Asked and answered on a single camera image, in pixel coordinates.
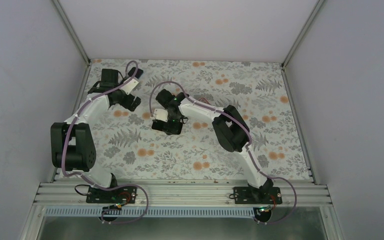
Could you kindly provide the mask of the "black phone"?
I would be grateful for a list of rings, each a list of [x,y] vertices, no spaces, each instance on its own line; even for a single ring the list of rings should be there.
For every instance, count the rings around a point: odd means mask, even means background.
[[[140,77],[143,75],[144,71],[141,68],[132,67],[129,72],[127,73],[128,78],[136,78],[140,79]]]

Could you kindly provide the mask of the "pink phone case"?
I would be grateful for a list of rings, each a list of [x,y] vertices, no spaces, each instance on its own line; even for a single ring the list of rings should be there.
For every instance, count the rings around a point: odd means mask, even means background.
[[[204,104],[212,106],[212,103],[210,101],[208,101],[205,97],[199,97],[199,98],[197,98],[197,100],[204,103]]]

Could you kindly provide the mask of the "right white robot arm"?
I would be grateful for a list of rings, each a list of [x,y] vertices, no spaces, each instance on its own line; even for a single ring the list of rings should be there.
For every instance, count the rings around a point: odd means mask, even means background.
[[[162,108],[156,108],[152,114],[153,130],[180,135],[188,118],[211,121],[220,146],[235,153],[239,159],[252,200],[262,204],[269,199],[273,181],[261,173],[261,165],[252,151],[250,129],[234,106],[215,107],[184,93],[173,95],[166,89],[161,90],[155,99]]]

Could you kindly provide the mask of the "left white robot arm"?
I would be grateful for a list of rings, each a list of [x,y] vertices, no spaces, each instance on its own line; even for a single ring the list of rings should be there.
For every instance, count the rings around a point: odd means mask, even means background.
[[[52,164],[64,177],[83,178],[99,196],[111,203],[119,197],[114,174],[96,162],[97,152],[92,128],[111,106],[120,105],[133,112],[141,99],[131,94],[143,70],[132,67],[125,76],[116,69],[104,68],[101,79],[87,92],[85,101],[75,113],[50,128]]]

